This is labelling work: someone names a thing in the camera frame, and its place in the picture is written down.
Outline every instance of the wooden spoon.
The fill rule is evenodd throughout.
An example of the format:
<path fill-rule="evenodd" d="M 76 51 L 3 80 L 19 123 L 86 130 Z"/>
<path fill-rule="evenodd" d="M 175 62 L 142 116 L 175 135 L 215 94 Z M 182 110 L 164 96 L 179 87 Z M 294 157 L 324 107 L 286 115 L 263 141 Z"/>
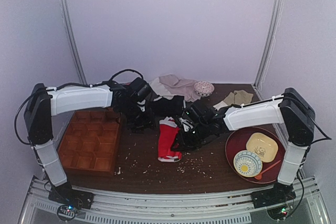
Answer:
<path fill-rule="evenodd" d="M 262 174 L 264 172 L 267 172 L 268 170 L 272 169 L 274 166 L 276 166 L 277 164 L 279 164 L 281 162 L 281 160 L 279 160 L 278 162 L 272 164 L 270 167 L 268 167 L 267 169 L 263 170 L 261 173 L 259 173 L 258 175 L 256 175 L 254 178 L 256 180 L 261 180 L 262 179 Z"/>

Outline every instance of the plate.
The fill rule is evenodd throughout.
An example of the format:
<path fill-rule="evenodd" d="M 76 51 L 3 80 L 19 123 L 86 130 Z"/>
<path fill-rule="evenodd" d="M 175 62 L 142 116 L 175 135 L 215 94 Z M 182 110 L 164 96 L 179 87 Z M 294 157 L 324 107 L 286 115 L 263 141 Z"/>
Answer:
<path fill-rule="evenodd" d="M 269 132 L 268 130 L 265 129 L 269 129 L 270 131 L 274 131 L 274 128 L 272 125 L 265 125 L 263 126 L 263 128 L 259 128 L 259 127 L 246 127 L 243 129 L 240 129 L 238 131 L 233 132 L 229 138 L 226 141 L 226 145 L 225 145 L 225 155 L 226 155 L 226 159 L 230 165 L 230 167 L 232 168 L 232 170 L 242 179 L 247 180 L 251 183 L 254 184 L 271 184 L 273 182 L 275 182 L 278 178 L 280 169 L 281 169 L 281 164 L 282 161 L 284 160 L 284 156 L 285 156 L 285 148 L 283 147 L 282 143 L 280 142 L 280 140 L 271 132 Z M 249 138 L 251 137 L 252 134 L 254 133 L 263 133 L 266 136 L 269 136 L 271 139 L 273 139 L 275 142 L 277 142 L 279 150 L 277 152 L 277 155 L 275 156 L 274 160 L 270 163 L 263 163 L 262 164 L 262 170 L 267 169 L 269 166 L 271 166 L 272 164 L 274 164 L 277 161 L 281 161 L 280 164 L 276 165 L 274 168 L 272 168 L 271 170 L 268 170 L 267 172 L 265 172 L 263 174 L 263 178 L 261 180 L 256 180 L 254 177 L 244 177 L 242 175 L 240 175 L 233 164 L 233 159 L 235 157 L 235 155 L 243 150 L 246 150 L 246 143 L 249 140 Z"/>
<path fill-rule="evenodd" d="M 263 168 L 263 163 L 254 152 L 240 151 L 236 154 L 233 164 L 236 171 L 244 177 L 257 176 Z"/>
<path fill-rule="evenodd" d="M 270 137 L 260 132 L 250 136 L 246 150 L 256 153 L 264 163 L 272 162 L 278 152 L 278 144 Z"/>

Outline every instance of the patterned bowl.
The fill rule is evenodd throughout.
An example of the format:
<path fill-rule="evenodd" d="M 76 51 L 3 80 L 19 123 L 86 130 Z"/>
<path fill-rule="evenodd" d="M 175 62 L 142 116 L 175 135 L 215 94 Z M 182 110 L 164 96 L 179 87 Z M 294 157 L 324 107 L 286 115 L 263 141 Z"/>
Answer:
<path fill-rule="evenodd" d="M 208 97 L 209 95 L 214 92 L 215 87 L 207 81 L 199 81 L 195 83 L 194 89 L 196 94 L 198 94 L 200 97 Z"/>
<path fill-rule="evenodd" d="M 254 152 L 246 150 L 236 154 L 233 164 L 236 171 L 244 177 L 257 176 L 263 168 L 263 163 L 260 160 L 260 157 Z"/>

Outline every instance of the dark red plate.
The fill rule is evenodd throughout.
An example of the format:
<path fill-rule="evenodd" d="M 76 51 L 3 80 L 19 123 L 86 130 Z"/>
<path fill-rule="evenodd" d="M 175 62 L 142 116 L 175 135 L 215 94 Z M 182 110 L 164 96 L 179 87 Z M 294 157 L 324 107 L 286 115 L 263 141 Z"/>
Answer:
<path fill-rule="evenodd" d="M 254 177 L 248 178 L 248 177 L 244 177 L 244 176 L 240 175 L 236 171 L 236 169 L 234 167 L 234 164 L 233 164 L 233 159 L 236 156 L 236 154 L 240 151 L 246 150 L 246 143 L 249 140 L 250 136 L 254 133 L 257 133 L 257 132 L 265 134 L 266 136 L 273 139 L 275 142 L 277 142 L 278 147 L 279 147 L 278 153 L 275 156 L 274 160 L 270 163 L 263 163 L 261 171 L 267 169 L 267 167 L 269 167 L 272 164 L 276 163 L 277 161 L 281 160 L 281 162 L 279 164 L 277 164 L 275 167 L 273 167 L 272 169 L 263 173 L 263 178 L 261 180 L 256 180 Z M 226 145 L 225 145 L 226 159 L 229 162 L 231 168 L 241 178 L 243 178 L 244 180 L 250 181 L 252 183 L 255 183 L 255 184 L 270 184 L 270 183 L 273 183 L 277 180 L 278 174 L 279 174 L 280 169 L 281 169 L 282 161 L 284 160 L 283 158 L 285 156 L 285 152 L 286 152 L 286 150 L 283 147 L 282 143 L 280 142 L 280 140 L 274 134 L 272 134 L 269 131 L 264 130 L 262 128 L 258 128 L 258 127 L 247 127 L 247 128 L 243 128 L 243 129 L 240 129 L 238 131 L 235 131 L 234 133 L 232 133 L 229 136 L 229 138 L 226 141 Z"/>

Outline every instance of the brown tray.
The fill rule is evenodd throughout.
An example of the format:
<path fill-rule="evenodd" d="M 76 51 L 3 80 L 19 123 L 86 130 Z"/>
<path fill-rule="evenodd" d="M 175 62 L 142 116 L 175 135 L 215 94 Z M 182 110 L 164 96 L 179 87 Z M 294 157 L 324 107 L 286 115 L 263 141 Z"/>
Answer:
<path fill-rule="evenodd" d="M 113 111 L 77 111 L 58 154 L 70 174 L 113 176 L 122 120 Z"/>

